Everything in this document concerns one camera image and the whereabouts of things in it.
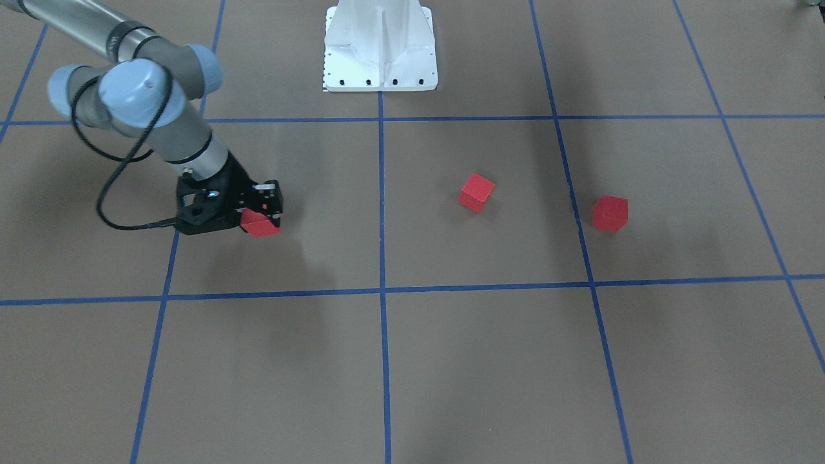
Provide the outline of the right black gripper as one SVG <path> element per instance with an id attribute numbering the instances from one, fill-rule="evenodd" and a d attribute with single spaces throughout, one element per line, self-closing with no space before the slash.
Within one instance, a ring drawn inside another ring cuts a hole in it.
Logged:
<path id="1" fill-rule="evenodd" d="M 256 184 L 232 153 L 224 167 L 208 179 L 206 200 L 219 211 L 251 208 L 265 215 L 276 228 L 281 226 L 284 201 L 280 183 L 272 179 Z"/>

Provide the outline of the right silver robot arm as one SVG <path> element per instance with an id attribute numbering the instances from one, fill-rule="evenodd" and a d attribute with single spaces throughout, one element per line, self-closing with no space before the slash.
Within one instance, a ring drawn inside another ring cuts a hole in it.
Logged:
<path id="1" fill-rule="evenodd" d="M 223 68 L 201 44 L 177 45 L 146 24 L 97 1 L 3 1 L 99 53 L 106 67 L 64 66 L 48 82 L 49 100 L 80 141 L 116 162 L 95 213 L 117 230 L 174 228 L 198 235 L 239 228 L 255 237 L 281 230 L 279 182 L 256 183 L 192 101 L 217 91 Z M 159 156 L 177 174 L 174 217 L 116 224 L 103 205 L 127 166 Z"/>

